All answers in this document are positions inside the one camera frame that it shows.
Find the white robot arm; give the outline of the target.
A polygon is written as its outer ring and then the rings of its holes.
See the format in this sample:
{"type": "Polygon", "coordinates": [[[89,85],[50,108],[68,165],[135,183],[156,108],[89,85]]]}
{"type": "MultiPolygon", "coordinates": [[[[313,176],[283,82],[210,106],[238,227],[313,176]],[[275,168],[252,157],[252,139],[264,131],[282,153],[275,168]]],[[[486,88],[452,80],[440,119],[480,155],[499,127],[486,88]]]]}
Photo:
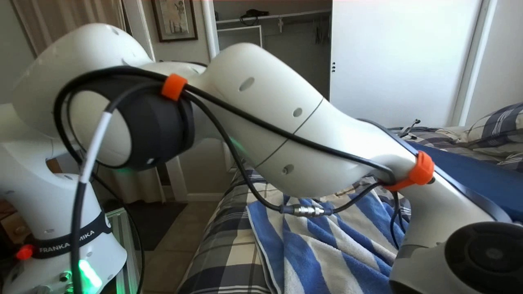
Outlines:
{"type": "Polygon", "coordinates": [[[86,24],[2,108],[2,194],[32,230],[4,294],[100,294],[128,253],[91,183],[213,134],[270,193],[247,215],[282,294],[522,294],[522,229],[385,127],[354,119],[256,44],[156,62],[86,24]]]}

